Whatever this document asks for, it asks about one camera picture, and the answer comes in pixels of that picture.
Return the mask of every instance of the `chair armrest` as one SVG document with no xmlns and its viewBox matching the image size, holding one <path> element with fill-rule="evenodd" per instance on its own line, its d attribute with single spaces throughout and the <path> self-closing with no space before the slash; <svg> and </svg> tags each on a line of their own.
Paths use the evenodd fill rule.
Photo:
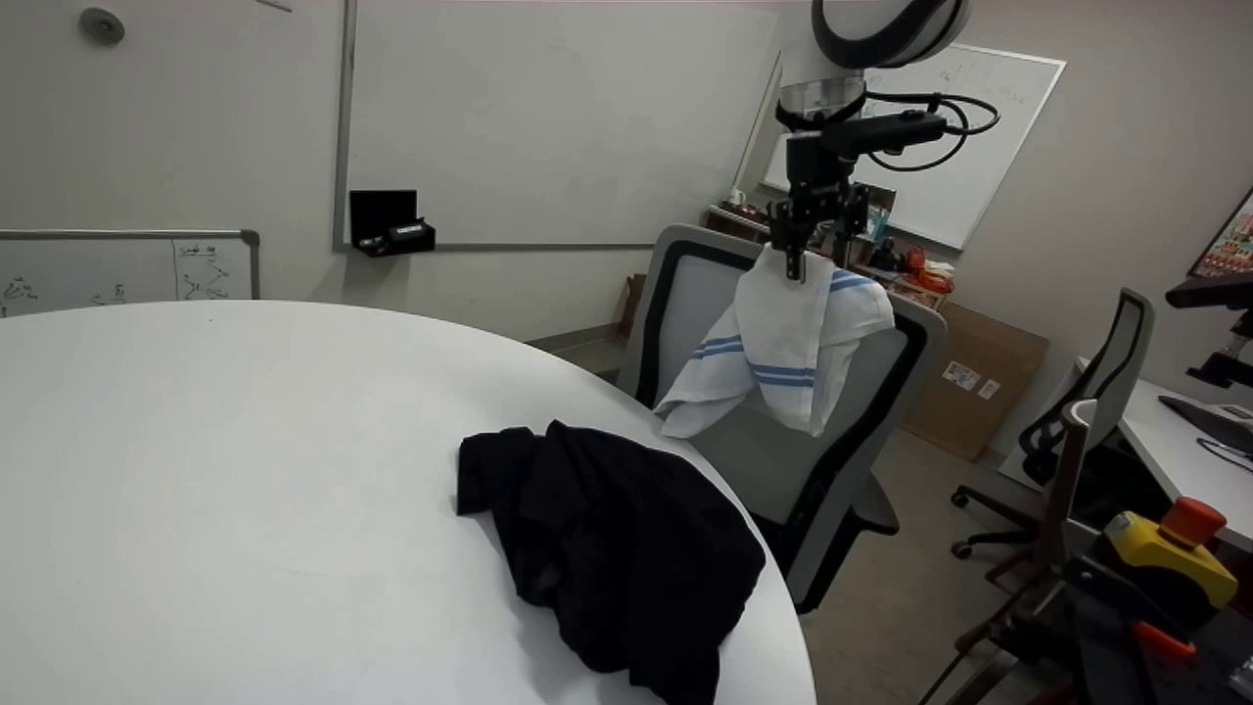
<svg viewBox="0 0 1253 705">
<path fill-rule="evenodd" d="M 858 495 L 851 521 L 858 521 L 858 527 L 867 527 L 867 532 L 884 532 L 884 536 L 900 532 L 896 510 L 874 472 L 871 472 L 867 488 Z"/>
</svg>

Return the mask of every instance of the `whiteboard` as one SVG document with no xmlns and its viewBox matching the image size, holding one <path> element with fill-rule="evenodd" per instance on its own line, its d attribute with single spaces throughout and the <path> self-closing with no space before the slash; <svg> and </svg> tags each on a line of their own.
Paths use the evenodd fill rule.
<svg viewBox="0 0 1253 705">
<path fill-rule="evenodd" d="M 0 316 L 259 299 L 255 229 L 0 229 Z"/>
<path fill-rule="evenodd" d="M 1046 109 L 1065 61 L 1041 55 L 1015 55 L 990 45 L 951 43 L 948 51 L 911 61 L 906 69 L 871 69 L 867 82 L 879 94 L 972 94 L 998 104 L 1002 120 L 981 133 L 948 164 L 927 172 L 884 172 L 874 159 L 858 159 L 854 181 L 896 193 L 892 228 L 922 237 L 962 252 L 995 186 L 1007 181 L 1032 126 Z M 900 104 L 871 100 L 867 113 L 892 113 Z M 786 138 L 780 138 L 764 184 L 786 193 Z M 900 164 L 926 164 L 951 150 L 956 138 L 906 150 Z"/>
<path fill-rule="evenodd" d="M 771 2 L 357 0 L 345 193 L 421 186 L 439 243 L 654 243 L 733 186 L 777 38 Z"/>
</svg>

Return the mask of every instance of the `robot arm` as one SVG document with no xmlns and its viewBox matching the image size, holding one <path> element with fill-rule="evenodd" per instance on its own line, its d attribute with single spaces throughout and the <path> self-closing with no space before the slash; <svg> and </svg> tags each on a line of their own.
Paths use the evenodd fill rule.
<svg viewBox="0 0 1253 705">
<path fill-rule="evenodd" d="M 803 0 L 784 11 L 784 77 L 777 117 L 786 138 L 790 196 L 771 206 L 771 243 L 798 254 L 834 224 L 854 235 L 867 224 L 867 193 L 851 184 L 863 154 L 900 154 L 948 129 L 935 109 L 858 117 L 871 88 L 867 66 L 910 66 L 948 45 L 968 25 L 968 0 Z"/>
</svg>

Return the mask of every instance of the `cardboard box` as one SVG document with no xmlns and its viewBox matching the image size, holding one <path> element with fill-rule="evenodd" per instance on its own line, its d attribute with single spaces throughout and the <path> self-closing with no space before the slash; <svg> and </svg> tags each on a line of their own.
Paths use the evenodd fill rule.
<svg viewBox="0 0 1253 705">
<path fill-rule="evenodd" d="M 1050 342 L 951 300 L 940 312 L 948 316 L 948 354 L 940 376 L 906 414 L 906 431 L 977 463 L 1032 391 Z"/>
</svg>

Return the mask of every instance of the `yellow object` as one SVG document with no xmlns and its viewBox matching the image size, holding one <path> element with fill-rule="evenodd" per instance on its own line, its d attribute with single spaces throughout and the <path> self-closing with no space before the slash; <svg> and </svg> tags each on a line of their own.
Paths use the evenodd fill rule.
<svg viewBox="0 0 1253 705">
<path fill-rule="evenodd" d="M 1238 577 L 1231 577 L 1231 566 L 1206 544 L 1183 547 L 1141 514 L 1114 515 L 1105 536 L 1128 566 L 1165 566 L 1199 582 L 1216 612 L 1238 594 Z"/>
</svg>

